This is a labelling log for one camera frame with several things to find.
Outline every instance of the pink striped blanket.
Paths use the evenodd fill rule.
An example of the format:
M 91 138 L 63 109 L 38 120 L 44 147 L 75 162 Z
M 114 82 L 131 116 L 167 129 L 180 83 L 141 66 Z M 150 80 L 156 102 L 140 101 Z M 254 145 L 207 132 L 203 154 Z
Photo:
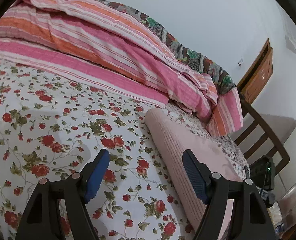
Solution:
M 98 65 L 75 57 L 69 57 L 69 60 L 78 61 L 77 65 L 71 62 L 67 64 L 68 58 L 65 58 L 65 63 L 54 62 L 57 58 L 68 56 L 59 56 L 58 52 L 17 40 L 0 39 L 0 56 L 51 71 L 56 68 L 57 71 L 64 70 L 66 74 L 78 73 L 79 77 L 91 76 L 88 80 L 99 78 L 108 82 L 112 89 L 123 89 L 123 93 L 128 91 L 128 96 L 131 93 L 138 98 L 144 96 L 146 102 L 149 98 L 155 105 L 163 105 L 167 95 L 184 110 L 196 113 L 202 122 L 207 123 L 207 130 L 213 136 L 225 135 L 242 126 L 236 88 L 218 96 L 210 75 L 200 74 L 178 62 L 158 37 L 131 16 L 94 0 L 21 1 L 1 18 L 0 37 L 42 44 L 100 64 L 133 81 L 120 84 L 122 82 L 117 83 L 109 75 L 104 79 L 104 71 L 99 71 Z M 16 49 L 17 44 L 20 44 L 18 48 L 28 46 L 30 49 Z M 47 51 L 46 60 L 39 50 Z M 122 76 L 114 75 L 118 76 L 117 80 L 122 80 Z M 146 88 L 138 92 L 139 84 L 135 81 Z

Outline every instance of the blue gripper pad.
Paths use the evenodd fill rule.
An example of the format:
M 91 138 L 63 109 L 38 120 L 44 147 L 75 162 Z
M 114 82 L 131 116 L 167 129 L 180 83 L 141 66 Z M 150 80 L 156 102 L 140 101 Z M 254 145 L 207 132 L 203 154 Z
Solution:
M 87 204 L 91 199 L 93 199 L 100 187 L 101 181 L 105 175 L 105 172 L 109 165 L 109 152 L 105 150 L 104 154 L 97 163 L 94 171 L 91 173 L 87 181 L 87 191 L 85 193 L 84 199 Z
M 206 195 L 206 183 L 187 152 L 183 153 L 183 165 L 197 198 L 204 204 L 209 204 L 209 198 Z

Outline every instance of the wooden cabinet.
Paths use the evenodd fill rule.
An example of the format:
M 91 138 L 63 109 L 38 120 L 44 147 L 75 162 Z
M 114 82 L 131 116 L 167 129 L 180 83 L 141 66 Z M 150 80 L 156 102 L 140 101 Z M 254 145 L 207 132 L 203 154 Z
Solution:
M 272 73 L 273 48 L 269 44 L 269 39 L 267 39 L 252 66 L 237 85 L 248 103 L 251 104 L 256 99 Z

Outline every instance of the floral bedsheet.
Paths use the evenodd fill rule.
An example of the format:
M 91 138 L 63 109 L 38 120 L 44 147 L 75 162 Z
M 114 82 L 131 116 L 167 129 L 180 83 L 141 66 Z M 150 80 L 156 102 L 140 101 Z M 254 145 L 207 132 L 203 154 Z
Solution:
M 110 165 L 87 205 L 100 239 L 189 240 L 194 232 L 161 155 L 144 124 L 155 107 L 0 59 L 0 233 L 14 239 L 38 181 L 65 179 L 102 148 Z M 200 121 L 168 104 L 164 111 L 192 133 L 209 137 Z M 225 140 L 240 176 L 243 159 Z M 61 223 L 72 238 L 64 202 Z

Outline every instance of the wooden chair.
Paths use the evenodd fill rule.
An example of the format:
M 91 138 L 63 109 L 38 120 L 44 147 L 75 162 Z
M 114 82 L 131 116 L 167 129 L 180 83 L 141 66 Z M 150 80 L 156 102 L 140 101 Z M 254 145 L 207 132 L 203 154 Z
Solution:
M 286 152 L 284 146 L 282 145 L 278 137 L 275 135 L 273 130 L 260 116 L 260 114 L 258 114 L 256 110 L 244 99 L 241 98 L 240 103 L 242 106 L 243 118 L 246 116 L 246 114 L 250 114 L 254 118 L 254 121 L 235 140 L 235 143 L 239 145 L 257 127 L 257 125 L 259 125 L 264 130 L 264 134 L 254 143 L 252 147 L 249 148 L 247 152 L 245 152 L 244 156 L 246 159 L 248 159 L 269 138 L 274 144 L 274 146 L 266 155 L 268 157 L 273 157 L 276 154 L 276 152 L 279 152 L 280 156 L 282 157 L 282 160 L 276 166 L 275 175 L 277 175 L 286 166 L 286 164 L 289 163 L 290 158 L 288 153 Z

